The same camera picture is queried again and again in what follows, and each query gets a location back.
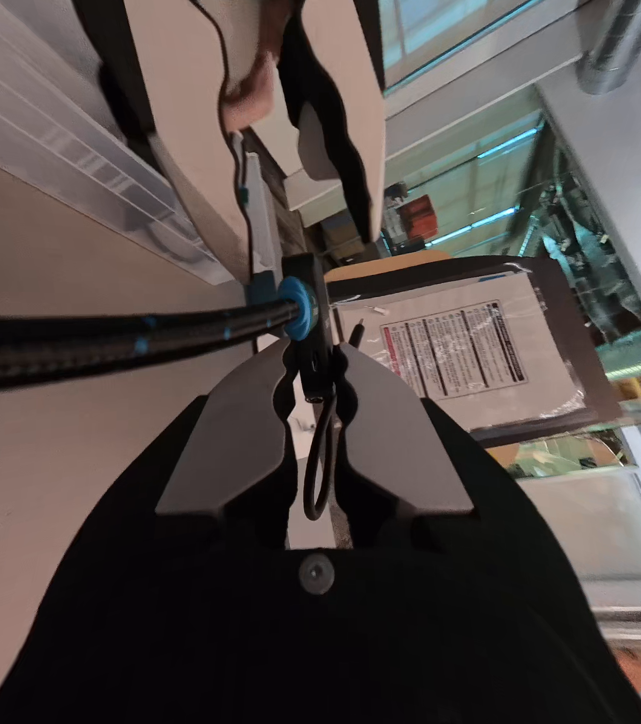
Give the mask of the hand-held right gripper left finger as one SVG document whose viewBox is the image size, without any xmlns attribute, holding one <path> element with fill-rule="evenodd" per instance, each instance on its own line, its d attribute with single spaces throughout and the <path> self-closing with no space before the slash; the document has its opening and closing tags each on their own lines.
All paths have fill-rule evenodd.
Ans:
<svg viewBox="0 0 641 724">
<path fill-rule="evenodd" d="M 294 458 L 288 418 L 297 364 L 277 339 L 229 372 L 210 392 L 155 511 L 217 515 Z"/>
</svg>

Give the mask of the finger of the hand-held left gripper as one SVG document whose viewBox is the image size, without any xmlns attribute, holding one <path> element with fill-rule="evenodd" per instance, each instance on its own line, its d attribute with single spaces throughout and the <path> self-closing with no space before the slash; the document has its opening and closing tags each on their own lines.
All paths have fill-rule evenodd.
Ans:
<svg viewBox="0 0 641 724">
<path fill-rule="evenodd" d="M 236 280 L 250 282 L 241 165 L 221 119 L 221 32 L 189 1 L 128 1 L 127 18 L 155 125 L 150 147 L 200 239 Z"/>
<path fill-rule="evenodd" d="M 279 77 L 306 175 L 340 181 L 348 210 L 375 222 L 384 189 L 385 108 L 355 3 L 296 2 Z"/>
</svg>

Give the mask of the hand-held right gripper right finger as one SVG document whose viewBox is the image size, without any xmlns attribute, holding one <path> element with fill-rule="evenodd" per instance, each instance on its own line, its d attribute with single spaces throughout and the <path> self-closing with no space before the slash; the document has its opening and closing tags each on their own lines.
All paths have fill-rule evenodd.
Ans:
<svg viewBox="0 0 641 724">
<path fill-rule="evenodd" d="M 414 390 L 349 344 L 336 348 L 337 413 L 352 473 L 415 514 L 465 514 L 472 501 Z"/>
</svg>

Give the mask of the clear plastic bin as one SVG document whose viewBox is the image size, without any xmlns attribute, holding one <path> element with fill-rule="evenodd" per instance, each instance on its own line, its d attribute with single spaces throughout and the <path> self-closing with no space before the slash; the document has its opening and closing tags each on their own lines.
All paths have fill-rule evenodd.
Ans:
<svg viewBox="0 0 641 724">
<path fill-rule="evenodd" d="M 221 32 L 222 95 L 253 66 L 259 6 L 194 2 Z M 0 168 L 199 277 L 234 277 L 190 222 L 148 144 L 128 144 L 100 90 L 100 59 L 74 2 L 0 2 Z M 239 199 L 252 232 L 253 270 L 278 269 L 279 243 L 256 154 L 227 133 L 241 170 Z"/>
</svg>

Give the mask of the black hdmi cable green plugs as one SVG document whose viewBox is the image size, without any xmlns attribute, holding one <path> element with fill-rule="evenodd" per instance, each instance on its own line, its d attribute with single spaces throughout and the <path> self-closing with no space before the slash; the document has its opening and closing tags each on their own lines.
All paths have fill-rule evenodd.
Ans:
<svg viewBox="0 0 641 724">
<path fill-rule="evenodd" d="M 284 330 L 302 341 L 328 310 L 295 276 L 265 303 L 191 313 L 0 317 L 0 392 L 172 364 Z"/>
</svg>

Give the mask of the person's left hand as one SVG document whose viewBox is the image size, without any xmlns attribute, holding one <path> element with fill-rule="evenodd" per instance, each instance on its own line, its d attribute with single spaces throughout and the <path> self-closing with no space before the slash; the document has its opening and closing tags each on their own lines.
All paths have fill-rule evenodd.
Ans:
<svg viewBox="0 0 641 724">
<path fill-rule="evenodd" d="M 274 69 L 279 63 L 285 28 L 294 8 L 293 1 L 260 2 L 253 66 L 221 104 L 227 133 L 240 133 L 272 112 Z"/>
</svg>

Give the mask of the instruction sign on wooden board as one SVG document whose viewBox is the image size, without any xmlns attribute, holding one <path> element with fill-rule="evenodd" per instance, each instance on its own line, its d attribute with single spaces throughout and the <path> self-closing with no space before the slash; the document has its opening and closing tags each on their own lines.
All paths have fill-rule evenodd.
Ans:
<svg viewBox="0 0 641 724">
<path fill-rule="evenodd" d="M 420 252 L 325 276 L 334 332 L 485 448 L 621 425 L 614 385 L 556 261 Z"/>
</svg>

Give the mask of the red storage crate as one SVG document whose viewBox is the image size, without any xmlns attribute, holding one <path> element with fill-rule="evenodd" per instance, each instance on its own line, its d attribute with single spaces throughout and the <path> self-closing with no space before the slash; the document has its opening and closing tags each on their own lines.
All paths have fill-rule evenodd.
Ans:
<svg viewBox="0 0 641 724">
<path fill-rule="evenodd" d="M 429 241 L 439 233 L 434 205 L 429 195 L 408 201 L 398 210 L 402 226 L 409 239 Z"/>
</svg>

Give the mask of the silver ventilation duct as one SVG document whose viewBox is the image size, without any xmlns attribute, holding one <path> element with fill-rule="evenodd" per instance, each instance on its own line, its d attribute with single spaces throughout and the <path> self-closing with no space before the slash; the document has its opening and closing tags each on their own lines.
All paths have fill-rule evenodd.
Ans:
<svg viewBox="0 0 641 724">
<path fill-rule="evenodd" d="M 580 90 L 605 95 L 622 87 L 641 54 L 641 1 L 613 1 L 597 41 L 577 68 Z"/>
</svg>

